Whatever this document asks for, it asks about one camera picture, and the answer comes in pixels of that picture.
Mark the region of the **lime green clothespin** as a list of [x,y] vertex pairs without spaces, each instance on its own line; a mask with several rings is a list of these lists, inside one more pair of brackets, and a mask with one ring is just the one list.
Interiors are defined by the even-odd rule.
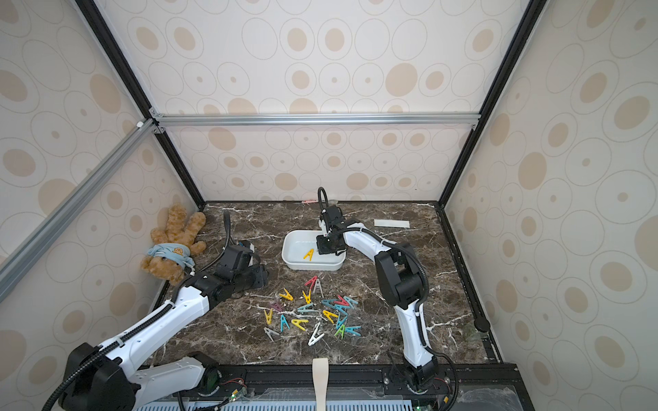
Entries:
[[334,336],[340,339],[344,339],[345,334],[345,325],[341,325],[335,332]]

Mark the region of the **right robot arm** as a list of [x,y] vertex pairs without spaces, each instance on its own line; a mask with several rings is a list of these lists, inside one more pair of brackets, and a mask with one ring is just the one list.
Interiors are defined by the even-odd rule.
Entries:
[[427,274],[413,247],[379,236],[363,223],[347,219],[329,202],[325,188],[317,190],[320,205],[316,238],[321,254],[340,255],[354,248],[375,264],[380,294],[395,309],[404,344],[404,376],[414,391],[426,390],[438,378],[445,380],[452,399],[459,393],[459,377],[452,359],[432,349],[424,318],[428,298]]

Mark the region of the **white clothespin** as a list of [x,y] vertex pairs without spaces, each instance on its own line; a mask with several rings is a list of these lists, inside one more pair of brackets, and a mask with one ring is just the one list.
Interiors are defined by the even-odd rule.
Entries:
[[308,346],[309,347],[314,346],[315,344],[320,342],[320,340],[322,340],[323,337],[325,337],[325,333],[322,331],[321,323],[317,323],[315,325],[311,337],[308,339]]

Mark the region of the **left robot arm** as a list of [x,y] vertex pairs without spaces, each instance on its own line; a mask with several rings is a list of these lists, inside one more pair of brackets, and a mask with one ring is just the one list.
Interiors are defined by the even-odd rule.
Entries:
[[169,395],[196,390],[209,397],[220,386],[217,361],[201,352],[163,366],[145,361],[171,337],[219,304],[267,284],[267,269],[249,241],[231,236],[231,214],[223,215],[226,244],[201,272],[190,272],[171,299],[140,322],[95,347],[81,344],[68,357],[63,381],[45,410],[134,410]]

